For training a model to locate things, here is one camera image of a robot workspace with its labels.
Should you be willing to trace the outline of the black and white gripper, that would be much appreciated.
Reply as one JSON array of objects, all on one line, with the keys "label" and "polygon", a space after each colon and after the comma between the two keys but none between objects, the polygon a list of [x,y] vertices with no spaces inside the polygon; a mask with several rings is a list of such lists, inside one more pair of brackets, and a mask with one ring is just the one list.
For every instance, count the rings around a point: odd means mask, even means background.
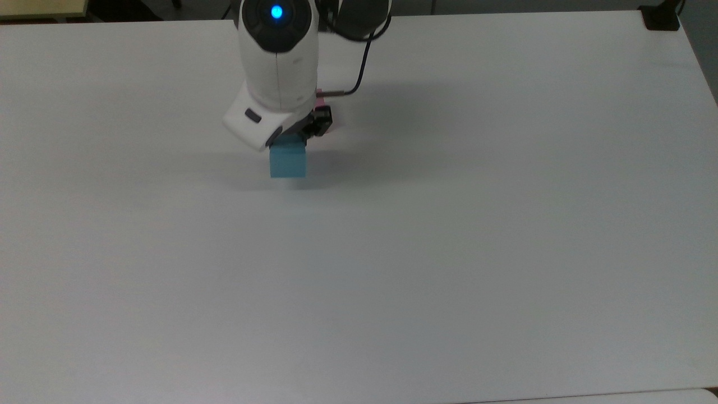
[{"label": "black and white gripper", "polygon": [[299,130],[302,130],[303,141],[324,136],[333,125],[333,112],[330,105],[315,105],[316,95],[312,95],[288,112],[275,110],[254,99],[248,85],[243,84],[222,122],[245,145],[262,151],[280,135],[290,135]]}]

